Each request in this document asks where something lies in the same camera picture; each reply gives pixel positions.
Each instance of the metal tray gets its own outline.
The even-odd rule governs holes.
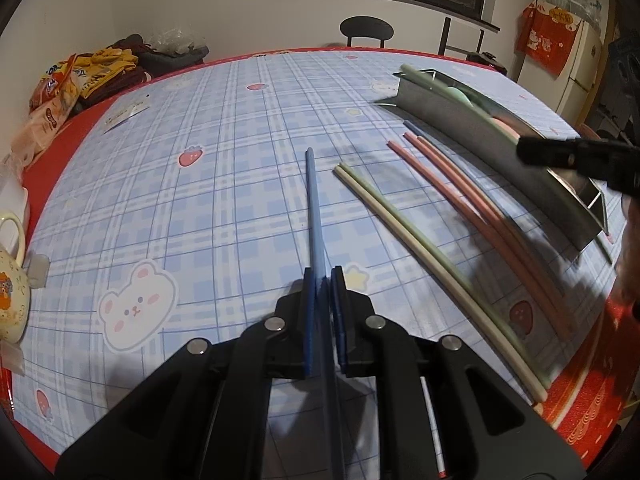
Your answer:
[[[579,251],[600,231],[608,234],[606,200],[591,179],[570,171],[525,166],[516,157],[516,140],[489,119],[499,119],[521,136],[542,137],[539,132],[446,74],[420,72],[420,81],[410,73],[394,74],[400,78],[396,106],[433,125],[494,168],[538,206]],[[460,90],[473,106],[444,91],[445,86]]]

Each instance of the human hand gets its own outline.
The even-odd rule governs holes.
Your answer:
[[[626,226],[616,262],[618,278],[612,294],[617,302],[630,304],[640,300],[640,201],[624,196],[622,211]]]

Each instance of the pink chopstick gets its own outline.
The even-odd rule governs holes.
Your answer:
[[[558,315],[558,311],[554,308],[553,304],[549,301],[538,282],[532,277],[530,272],[524,266],[524,264],[513,253],[511,248],[507,245],[504,239],[498,234],[491,225],[487,224],[480,218],[478,213],[473,211],[459,196],[452,192],[449,187],[441,181],[433,171],[429,170],[423,165],[417,158],[411,153],[402,148],[396,142],[390,140],[387,145],[394,150],[400,157],[402,157],[407,163],[414,168],[415,171],[420,173],[426,180],[429,180],[449,202],[465,216],[473,226],[484,236],[487,241],[494,246],[500,256],[503,257],[505,262],[511,267],[511,270],[516,274],[521,283],[529,291],[529,294],[533,297],[536,303],[540,306],[545,313],[549,323],[556,330],[556,333],[561,339],[567,340],[571,337],[568,327],[565,325],[561,317]]]
[[[529,253],[529,248],[526,246],[524,240],[521,239],[520,234],[513,226],[504,221],[505,218],[502,211],[490,200],[487,200],[484,193],[478,189],[478,186],[427,139],[417,137],[409,132],[404,134],[404,138],[412,143],[412,145],[446,175],[447,178],[466,195],[484,219],[498,231],[514,254],[531,270],[534,279],[540,284],[542,290],[545,291],[555,310],[558,312],[559,317],[563,319],[565,325],[573,332],[575,330],[575,320],[568,312],[558,288],[549,276],[546,275],[544,269],[540,267],[538,260]]]

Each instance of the yellow cloth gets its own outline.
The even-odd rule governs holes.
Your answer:
[[[120,72],[133,70],[137,64],[138,57],[130,48],[104,48],[91,56],[78,56],[74,71],[83,81],[80,95],[86,99]]]

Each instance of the mug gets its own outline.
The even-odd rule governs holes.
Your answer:
[[[26,242],[24,229],[16,215],[0,211],[0,225],[7,220],[18,228],[18,253],[15,260],[0,246],[0,339],[17,343],[27,324],[31,289],[22,270]]]

